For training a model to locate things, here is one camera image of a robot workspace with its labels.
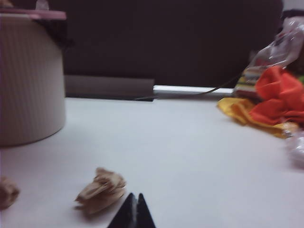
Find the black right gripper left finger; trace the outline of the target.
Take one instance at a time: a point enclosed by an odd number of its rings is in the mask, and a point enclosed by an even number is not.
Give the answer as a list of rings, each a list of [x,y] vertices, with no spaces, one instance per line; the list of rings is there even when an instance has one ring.
[[[137,223],[137,199],[130,193],[107,228],[134,228]]]

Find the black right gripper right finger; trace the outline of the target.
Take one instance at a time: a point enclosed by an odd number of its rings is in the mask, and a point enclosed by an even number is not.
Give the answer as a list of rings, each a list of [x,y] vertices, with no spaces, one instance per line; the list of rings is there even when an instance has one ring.
[[[137,227],[156,228],[149,208],[142,193],[139,194],[137,204]]]

